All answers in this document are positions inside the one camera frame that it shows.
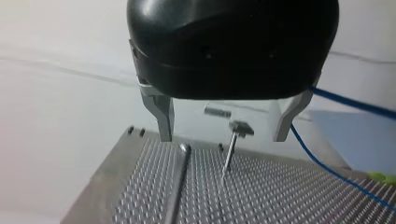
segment metal rod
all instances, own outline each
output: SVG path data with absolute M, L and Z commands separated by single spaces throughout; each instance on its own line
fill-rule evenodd
M 222 177 L 224 177 L 227 170 L 230 169 L 231 160 L 233 159 L 233 154 L 235 153 L 235 143 L 237 138 L 237 133 L 233 133 L 233 136 L 231 137 L 230 147 L 228 148 L 227 159 L 225 160 L 225 164 L 222 170 Z
M 191 154 L 191 146 L 186 144 L 180 145 L 180 151 L 177 153 L 175 170 L 173 173 L 173 188 L 168 199 L 168 210 L 166 211 L 165 224 L 176 223 L 177 212 L 180 203 L 180 195 L 183 189 L 183 182 L 186 177 L 187 166 Z

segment small metal part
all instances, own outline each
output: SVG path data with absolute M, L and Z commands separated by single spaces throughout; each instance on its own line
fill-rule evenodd
M 138 79 L 143 105 L 157 119 L 162 142 L 172 142 L 175 111 L 171 97 L 163 95 L 151 85 Z
M 222 177 L 224 177 L 227 170 L 230 169 L 231 160 L 233 159 L 233 154 L 235 153 L 235 143 L 237 138 L 237 133 L 233 133 L 233 136 L 231 137 L 230 147 L 228 148 L 227 159 L 225 159 L 224 167 L 222 169 Z
M 217 116 L 226 119 L 231 117 L 231 111 L 229 110 L 216 109 L 208 106 L 205 107 L 204 113 L 210 116 Z
M 238 133 L 238 137 L 245 137 L 246 135 L 254 135 L 253 129 L 244 121 L 234 120 L 229 124 L 233 133 Z
M 233 136 L 231 137 L 230 147 L 228 149 L 227 158 L 225 160 L 222 169 L 222 178 L 224 178 L 226 172 L 230 170 L 230 164 L 233 160 L 233 154 L 235 153 L 235 144 L 238 137 L 246 137 L 246 135 L 254 135 L 253 129 L 244 121 L 234 120 L 229 124 L 230 129 L 233 131 Z

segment white wall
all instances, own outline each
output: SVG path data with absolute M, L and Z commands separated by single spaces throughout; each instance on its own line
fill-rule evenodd
M 136 87 L 125 8 L 125 0 L 0 2 L 0 218 L 59 220 L 128 125 L 156 129 Z M 396 61 L 390 8 L 392 0 L 343 0 L 333 49 Z M 319 86 L 396 108 L 394 71 L 330 56 Z M 268 109 L 265 102 L 236 103 Z M 206 104 L 175 101 L 175 132 L 227 143 L 227 121 L 205 117 Z M 256 131 L 238 146 L 307 159 L 292 136 L 270 141 L 264 112 L 222 106 Z M 320 99 L 312 106 L 349 110 Z M 308 146 L 326 157 L 329 146 L 315 126 L 296 122 Z

